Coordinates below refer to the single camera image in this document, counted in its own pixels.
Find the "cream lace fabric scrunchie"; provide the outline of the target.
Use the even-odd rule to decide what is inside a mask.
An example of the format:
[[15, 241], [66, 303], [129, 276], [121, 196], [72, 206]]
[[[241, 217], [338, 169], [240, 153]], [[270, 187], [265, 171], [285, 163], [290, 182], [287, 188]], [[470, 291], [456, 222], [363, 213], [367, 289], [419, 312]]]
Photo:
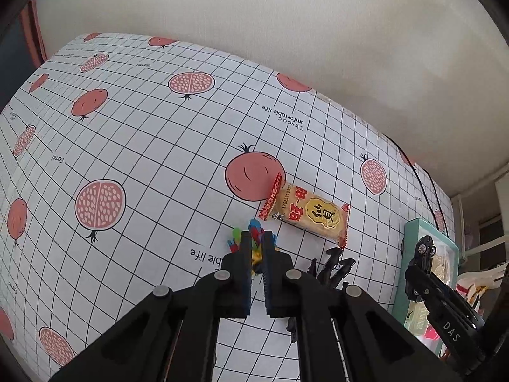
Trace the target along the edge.
[[432, 257], [431, 271], [442, 283], [451, 286], [453, 284], [454, 255], [448, 251], [437, 251]]

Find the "cream wooden shelf unit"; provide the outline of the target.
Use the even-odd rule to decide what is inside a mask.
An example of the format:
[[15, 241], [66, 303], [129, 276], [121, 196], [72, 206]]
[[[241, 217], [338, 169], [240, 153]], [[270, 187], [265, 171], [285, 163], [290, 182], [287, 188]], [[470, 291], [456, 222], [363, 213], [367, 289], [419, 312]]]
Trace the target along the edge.
[[508, 261], [508, 174], [481, 180], [451, 202], [459, 272], [488, 270]]

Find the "black toy car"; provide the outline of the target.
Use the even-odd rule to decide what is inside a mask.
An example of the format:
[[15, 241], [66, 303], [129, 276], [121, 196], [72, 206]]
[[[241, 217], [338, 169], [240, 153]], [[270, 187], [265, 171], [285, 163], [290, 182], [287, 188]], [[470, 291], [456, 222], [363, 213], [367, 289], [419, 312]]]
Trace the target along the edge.
[[430, 288], [432, 257], [436, 247], [431, 236], [423, 236], [415, 246], [413, 258], [405, 271], [405, 293], [415, 303], [424, 301], [424, 292]]

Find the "pomegranate grid tablecloth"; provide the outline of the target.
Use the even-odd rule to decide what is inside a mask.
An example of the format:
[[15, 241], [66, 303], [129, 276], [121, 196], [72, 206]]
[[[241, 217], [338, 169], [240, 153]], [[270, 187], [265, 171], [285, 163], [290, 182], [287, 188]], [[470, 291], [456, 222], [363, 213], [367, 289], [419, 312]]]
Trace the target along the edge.
[[282, 173], [350, 205], [348, 280], [394, 306], [408, 221], [454, 235], [400, 145], [270, 68], [190, 42], [80, 35], [35, 65], [1, 44], [1, 315], [48, 380], [158, 285], [220, 267]]

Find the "yellow rice cracker snack packet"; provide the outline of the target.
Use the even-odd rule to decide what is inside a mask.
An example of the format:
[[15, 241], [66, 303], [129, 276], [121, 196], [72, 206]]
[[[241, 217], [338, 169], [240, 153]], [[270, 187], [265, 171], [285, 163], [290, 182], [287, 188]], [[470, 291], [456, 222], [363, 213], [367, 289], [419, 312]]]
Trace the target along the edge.
[[282, 173], [277, 173], [259, 218], [292, 224], [327, 237], [344, 249], [348, 240], [349, 210], [349, 204], [338, 206], [301, 186], [286, 182]]

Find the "black toy transformer figure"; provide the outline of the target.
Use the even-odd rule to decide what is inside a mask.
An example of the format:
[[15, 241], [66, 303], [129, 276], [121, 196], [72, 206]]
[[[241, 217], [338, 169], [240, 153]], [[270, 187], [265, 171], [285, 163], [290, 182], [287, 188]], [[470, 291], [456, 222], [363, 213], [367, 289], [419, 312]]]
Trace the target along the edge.
[[321, 286], [335, 289], [349, 275], [356, 261], [353, 258], [342, 258], [343, 250], [331, 247], [326, 252], [328, 259], [321, 270], [318, 270], [317, 258], [311, 260], [306, 273], [316, 279]]

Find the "teal shallow cardboard box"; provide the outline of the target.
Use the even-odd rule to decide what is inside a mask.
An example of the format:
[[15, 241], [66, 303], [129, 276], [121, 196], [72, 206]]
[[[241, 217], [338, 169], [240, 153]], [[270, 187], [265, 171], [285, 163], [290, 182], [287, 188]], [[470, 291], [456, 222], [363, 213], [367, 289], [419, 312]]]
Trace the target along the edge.
[[424, 219], [416, 218], [406, 224], [393, 316], [436, 355], [445, 352], [445, 345], [427, 319], [429, 311], [424, 301], [406, 282], [406, 270], [416, 265], [422, 272], [431, 272], [442, 283], [455, 288], [459, 255], [457, 245]]

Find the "colourful sunflower block toy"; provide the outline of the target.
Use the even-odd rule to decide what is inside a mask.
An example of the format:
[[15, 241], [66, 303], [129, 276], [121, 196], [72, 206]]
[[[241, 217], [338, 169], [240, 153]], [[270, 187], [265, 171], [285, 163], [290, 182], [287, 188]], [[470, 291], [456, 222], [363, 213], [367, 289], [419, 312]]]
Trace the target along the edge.
[[[248, 223], [247, 232], [250, 235], [250, 246], [251, 246], [251, 259], [252, 259], [252, 274], [259, 275], [262, 273], [262, 236], [265, 233], [265, 230], [262, 228], [259, 220], [253, 218]], [[240, 250], [241, 246], [241, 235], [243, 230], [240, 228], [233, 228], [232, 236], [227, 241], [229, 246], [229, 251], [231, 253], [236, 253]]]

